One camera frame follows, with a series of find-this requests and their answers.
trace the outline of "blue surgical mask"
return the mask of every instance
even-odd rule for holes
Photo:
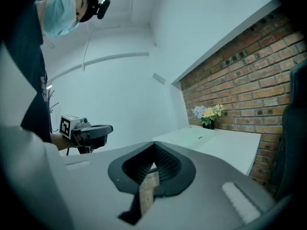
[[[42,23],[43,33],[50,37],[67,34],[78,26],[76,24],[75,0],[47,0]]]

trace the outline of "brick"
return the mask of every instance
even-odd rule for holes
[[[279,137],[279,136],[276,136],[276,135],[265,135],[265,136]],[[261,142],[259,142],[258,148],[277,151],[278,148],[279,148],[279,143],[261,141]]]
[[[251,108],[258,108],[262,107],[262,101],[249,101],[249,102],[239,102],[233,103],[234,109],[251,109]]]
[[[225,110],[233,110],[234,109],[232,104],[223,104],[223,107],[224,107]]]
[[[255,160],[267,164],[273,164],[273,158],[268,158],[261,155],[256,155]]]
[[[307,50],[306,41],[299,42],[295,45],[299,53],[302,53]]]
[[[271,166],[268,165],[267,163],[262,163],[262,162],[254,162],[254,166],[257,167],[257,168],[261,168],[261,169],[264,169],[264,170],[270,170],[271,169]]]
[[[236,75],[236,73],[230,73],[228,75],[226,75],[226,81],[230,81],[232,79],[237,78],[238,76]]]
[[[261,35],[265,36],[274,30],[275,28],[272,25],[267,25],[261,30]]]
[[[274,85],[277,84],[275,77],[262,79],[262,80],[259,81],[259,83],[260,83],[260,87],[262,87],[262,88],[274,86]]]
[[[266,157],[273,157],[274,156],[274,152],[272,152],[272,151],[268,151],[268,155],[269,156],[266,156]],[[261,169],[261,168],[257,168],[256,166],[253,166],[252,168],[251,168],[251,171],[252,172],[255,172],[255,173],[258,173],[258,174],[260,174],[260,175],[263,175],[263,176],[267,176],[267,177],[270,177],[270,175],[271,175],[271,171],[269,171],[269,170],[264,170],[264,169]]]
[[[277,106],[271,108],[262,108],[256,110],[257,116],[276,116],[276,115],[283,115],[284,109],[286,106]]]
[[[231,97],[226,97],[226,98],[219,98],[214,100],[214,104],[226,104],[226,103],[233,103],[233,102],[237,102],[237,96],[231,96]]]
[[[196,92],[198,92],[197,88],[190,91],[191,94],[195,94]]]
[[[296,33],[293,33],[293,34],[285,37],[284,41],[289,46],[289,45],[294,44],[298,41],[301,41],[303,38],[304,38],[304,35],[301,32],[296,32]]]
[[[201,92],[197,92],[195,94],[189,95],[188,100],[195,99],[195,98],[200,97],[200,96],[201,96]]]
[[[277,98],[264,99],[263,105],[264,106],[276,106],[278,105]]]
[[[228,58],[227,60],[223,61],[223,62],[220,64],[220,66],[221,66],[222,68],[225,68],[225,67],[231,65],[231,64],[234,62],[234,61],[232,60],[233,57],[234,57],[234,56],[232,56],[232,57]]]
[[[211,101],[206,101],[206,102],[203,102],[203,105],[204,105],[204,106],[214,105],[214,101],[213,101],[213,100],[211,100]]]
[[[294,57],[294,62],[298,64],[298,63],[301,63],[305,59],[307,59],[307,53],[303,53],[301,55]]]
[[[215,65],[221,63],[223,61],[223,56],[218,56],[217,58],[215,58],[214,60],[212,60],[210,63],[206,64],[204,67],[204,71],[207,71],[209,69],[211,69],[212,67],[214,67]]]
[[[257,60],[256,56],[255,55],[250,55],[250,56],[247,56],[244,58],[244,63],[245,64],[250,64],[250,63],[253,63]]]
[[[263,136],[263,141],[267,141],[267,142],[276,142],[279,143],[282,141],[282,137],[281,136],[277,136],[277,135],[262,135]]]
[[[259,43],[254,43],[250,46],[248,46],[247,48],[245,48],[245,52],[249,55],[251,53],[254,53],[255,51],[261,49]]]
[[[254,171],[251,171],[249,175],[252,176],[252,177],[255,177],[257,179],[266,181],[266,182],[269,181],[269,177],[267,175],[258,174],[258,173],[254,172]]]
[[[290,90],[291,90],[290,84],[289,84],[289,83],[286,83],[286,84],[284,85],[284,93],[290,93]]]
[[[284,83],[290,81],[290,73],[284,72],[275,76],[277,83]]]
[[[278,66],[278,64],[276,64],[276,65],[267,67],[265,69],[255,71],[255,72],[249,74],[248,77],[251,81],[255,81],[255,80],[258,80],[258,79],[263,79],[263,78],[266,78],[266,77],[269,77],[269,76],[272,76],[272,75],[276,75],[279,72],[280,72],[279,66]]]
[[[244,76],[244,75],[246,75],[246,74],[249,74],[249,73],[251,73],[251,72],[253,72],[252,66],[247,66],[247,67],[244,67],[244,68],[242,68],[242,69],[236,71],[235,74],[236,74],[238,77],[240,77],[240,76]]]
[[[203,80],[203,82],[201,82],[201,83],[199,84],[199,85],[202,85],[202,84],[204,84],[204,83],[207,82],[206,78],[207,78],[208,76],[210,76],[210,71],[206,71],[206,72],[204,72],[203,74],[199,75],[197,78],[195,78],[194,82],[197,83],[197,82]]]
[[[241,67],[243,67],[243,66],[244,66],[244,63],[243,63],[243,61],[241,60],[241,61],[238,61],[238,62],[236,62],[236,63],[230,65],[230,66],[229,66],[229,69],[230,69],[230,71],[235,71],[235,70],[237,70],[237,69],[239,69],[239,68],[241,68]]]
[[[202,123],[200,121],[194,121],[193,124],[194,125],[200,125],[200,126],[202,125]]]
[[[214,79],[217,79],[225,74],[229,73],[229,69],[228,68],[225,68],[225,69],[222,69],[214,74],[212,74],[211,76],[208,77],[208,82],[214,80]]]
[[[254,91],[253,92],[253,97],[254,99],[258,98],[265,98],[265,97],[271,97],[275,95],[283,94],[283,87],[278,86],[278,87],[273,87],[273,88],[267,88],[259,91]]]
[[[239,101],[243,102],[243,101],[250,101],[252,99],[251,97],[251,93],[245,93],[245,94],[241,94],[238,96],[239,97]]]
[[[235,94],[240,94],[240,93],[244,93],[244,92],[249,92],[249,91],[252,91],[252,90],[257,90],[259,88],[260,88],[259,84],[257,82],[253,82],[253,83],[248,83],[248,84],[245,84],[245,85],[235,87],[235,88],[231,89],[230,92],[231,92],[232,95],[235,95]]]
[[[257,149],[257,154],[264,157],[273,158],[276,153],[266,149]]]
[[[237,42],[241,42],[241,41],[244,41],[246,38],[250,37],[251,33],[250,31],[247,29],[247,30],[244,30],[241,34],[239,34],[237,37],[236,37],[236,41]]]
[[[184,97],[186,97],[188,95],[190,95],[190,91],[185,91],[184,94],[183,94]]]
[[[272,44],[270,47],[273,50],[273,52],[277,52],[279,50],[282,50],[284,48],[286,48],[286,43],[284,42],[284,40],[279,40],[278,42]]]
[[[205,86],[202,85],[202,86],[199,86],[196,88],[196,92],[200,92],[200,91],[203,91],[205,89]]]
[[[267,182],[265,182],[265,181],[263,181],[263,180],[260,180],[260,179],[257,179],[257,178],[254,178],[254,177],[252,177],[251,175],[249,175],[250,177],[251,177],[251,179],[253,180],[253,181],[255,181],[256,183],[258,183],[259,185],[261,185],[261,186],[266,186],[267,185]]]
[[[287,70],[290,70],[292,67],[294,67],[295,63],[293,59],[287,59],[282,62],[279,62],[279,66],[282,71],[287,71]]]
[[[261,39],[259,41],[259,44],[260,44],[261,47],[265,47],[267,45],[270,45],[270,44],[278,41],[279,39],[282,39],[284,36],[291,33],[291,31],[292,31],[292,29],[290,27],[285,26],[283,28],[280,28],[279,30],[272,32],[267,37]]]
[[[266,59],[262,59],[262,60],[258,60],[257,62],[254,63],[254,68],[255,70],[259,70],[265,67],[268,67],[270,65],[269,60]]]
[[[195,71],[195,73],[196,73],[196,76],[200,76],[201,74],[203,74],[203,73],[204,73],[203,67],[197,69],[197,70]]]
[[[222,123],[222,124],[233,124],[234,123],[232,118],[223,118],[223,117],[217,117],[214,121],[216,123]]]
[[[213,93],[213,94],[208,94],[208,95],[203,95],[200,97],[200,101],[207,101],[210,99],[216,99],[217,98],[217,94]]]
[[[199,98],[193,99],[193,103],[197,103],[197,102],[200,102],[200,99],[199,99]]]
[[[240,131],[255,133],[255,127],[251,125],[241,125]]]
[[[240,112],[239,111],[225,111],[225,112],[222,112],[222,116],[225,116],[225,117],[240,117]]]
[[[282,16],[278,21],[274,23],[275,28],[281,27],[282,25],[288,23],[290,21],[289,17]]]
[[[231,124],[216,124],[217,128],[239,131],[240,125],[231,125]]]
[[[229,96],[229,90],[219,92],[219,93],[217,93],[217,96],[218,96],[219,98],[227,97],[227,96]]]
[[[211,73],[215,73],[215,72],[219,71],[220,69],[222,69],[221,66],[220,65],[216,65],[215,67],[212,67],[210,69],[210,72]]]
[[[282,61],[284,59],[287,59],[289,57],[292,57],[298,53],[298,50],[295,46],[285,48],[281,51],[278,51],[275,54],[272,54],[269,56],[269,61],[271,64],[274,64],[276,62]]]
[[[274,126],[255,126],[256,133],[262,134],[283,134],[283,127],[274,127]]]
[[[230,88],[233,88],[233,87],[234,87],[234,84],[232,82],[226,82],[226,83],[220,84],[218,86],[212,87],[211,92],[214,93],[214,92],[230,89]]]
[[[290,96],[280,96],[278,97],[278,102],[280,105],[289,104],[290,103]]]
[[[229,47],[223,49],[221,51],[221,55],[224,57],[224,58],[229,58],[231,57],[232,55],[234,55],[237,51],[235,50],[235,47],[233,47],[232,45],[229,45]]]
[[[225,83],[226,82],[226,79],[225,77],[221,77],[221,78],[218,78],[214,81],[211,81],[211,83],[213,84],[213,86],[215,85],[219,85],[219,84],[222,84],[222,83]]]
[[[201,95],[208,95],[208,94],[210,94],[210,93],[211,93],[210,89],[208,89],[208,90],[203,90],[203,91],[201,92]]]
[[[258,174],[261,174],[261,175],[265,175],[265,176],[270,176],[271,175],[271,171],[268,171],[268,170],[264,170],[264,169],[261,169],[261,168],[257,168],[257,167],[252,167],[251,169],[253,172],[256,172]]]
[[[235,118],[235,124],[239,125],[261,125],[262,119],[258,117]]]
[[[193,101],[192,100],[188,100],[188,101],[185,101],[185,103],[186,104],[191,104],[191,103],[193,103]]]
[[[242,117],[251,117],[251,116],[255,116],[255,110],[241,110],[241,116]]]
[[[253,33],[250,36],[245,37],[243,40],[240,40],[237,44],[235,44],[236,51],[240,51],[243,48],[255,43],[261,38],[261,35],[258,33]]]
[[[282,125],[282,119],[279,116],[275,116],[275,117],[265,117],[263,119],[263,124],[264,125]]]
[[[213,83],[213,82],[209,82],[209,83],[205,84],[205,88],[206,88],[206,89],[209,89],[209,88],[211,88],[211,87],[213,87],[213,86],[214,86],[214,83]]]
[[[236,86],[239,86],[239,85],[242,85],[242,84],[246,84],[248,82],[249,82],[249,79],[248,79],[247,76],[234,80],[234,83],[235,83]]]
[[[266,56],[269,56],[272,53],[273,53],[272,49],[270,47],[266,47],[266,48],[259,50],[255,55],[257,59],[261,59]]]

